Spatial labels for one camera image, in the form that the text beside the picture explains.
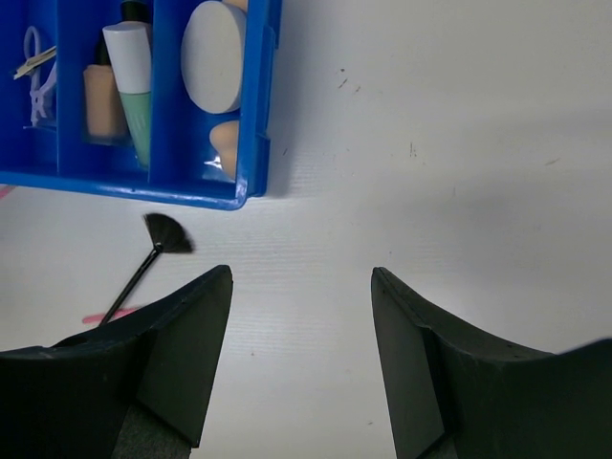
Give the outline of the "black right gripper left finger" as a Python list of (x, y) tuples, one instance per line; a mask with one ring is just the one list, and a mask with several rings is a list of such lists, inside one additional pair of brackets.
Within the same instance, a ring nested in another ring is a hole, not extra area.
[(1, 355), (5, 458), (187, 458), (199, 447), (233, 291), (217, 266), (50, 346)]

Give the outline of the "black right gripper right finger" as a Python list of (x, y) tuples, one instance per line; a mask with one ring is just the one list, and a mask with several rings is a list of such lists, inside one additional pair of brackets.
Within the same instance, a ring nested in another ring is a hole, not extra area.
[(400, 458), (607, 458), (611, 342), (554, 354), (483, 331), (385, 268), (373, 318)]

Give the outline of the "black fan brush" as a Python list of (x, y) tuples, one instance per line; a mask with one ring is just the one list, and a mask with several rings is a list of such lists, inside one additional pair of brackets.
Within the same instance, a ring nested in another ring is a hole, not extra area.
[(103, 326), (114, 318), (146, 272), (162, 254), (189, 254), (194, 252), (194, 244), (191, 237), (185, 228), (174, 218), (158, 212), (151, 212), (143, 216), (143, 221), (151, 240), (152, 249), (130, 277), (98, 326)]

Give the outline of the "beige makeup sponge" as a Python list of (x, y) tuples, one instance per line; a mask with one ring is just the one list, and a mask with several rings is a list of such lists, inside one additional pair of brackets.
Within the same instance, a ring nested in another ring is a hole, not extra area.
[(249, 0), (223, 0), (223, 2), (235, 6), (244, 13), (248, 12)]
[(219, 156), (221, 168), (232, 180), (234, 180), (236, 176), (238, 138), (238, 120), (217, 124), (209, 133), (210, 144)]

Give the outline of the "beige square foundation bottle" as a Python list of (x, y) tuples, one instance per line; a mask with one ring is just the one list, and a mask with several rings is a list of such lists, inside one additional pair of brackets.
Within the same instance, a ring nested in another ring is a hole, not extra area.
[(83, 81), (88, 137), (100, 143), (127, 143), (127, 122), (102, 35), (95, 47), (94, 62), (83, 71)]

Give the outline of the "purple eyelash curler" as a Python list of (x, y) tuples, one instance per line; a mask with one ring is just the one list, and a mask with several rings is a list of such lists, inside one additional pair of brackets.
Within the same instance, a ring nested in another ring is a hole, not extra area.
[[(23, 40), (25, 61), (42, 52), (42, 39), (37, 27), (29, 26)], [(30, 72), (31, 128), (55, 129), (56, 56)]]

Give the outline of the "green bottle white cap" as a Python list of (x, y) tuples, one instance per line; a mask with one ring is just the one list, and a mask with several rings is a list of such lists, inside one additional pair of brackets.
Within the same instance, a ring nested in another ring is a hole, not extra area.
[(142, 22), (120, 22), (104, 27), (102, 33), (138, 162), (148, 168), (152, 54), (147, 26)]

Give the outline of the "silver hair clip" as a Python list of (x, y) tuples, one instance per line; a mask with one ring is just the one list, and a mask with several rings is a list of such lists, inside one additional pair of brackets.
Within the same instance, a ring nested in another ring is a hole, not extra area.
[(17, 80), (29, 74), (30, 72), (42, 66), (44, 63), (48, 62), (55, 56), (56, 56), (56, 46), (53, 46), (49, 48), (48, 50), (46, 50), (45, 52), (42, 52), (38, 55), (28, 57), (21, 66), (15, 69), (14, 73), (12, 74), (12, 78), (14, 80)]

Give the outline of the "BB cream bottle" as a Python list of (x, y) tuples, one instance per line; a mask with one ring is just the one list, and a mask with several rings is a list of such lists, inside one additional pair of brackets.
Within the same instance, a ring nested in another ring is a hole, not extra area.
[(137, 22), (150, 26), (151, 11), (148, 3), (141, 0), (122, 0), (120, 2), (120, 16), (122, 22)]

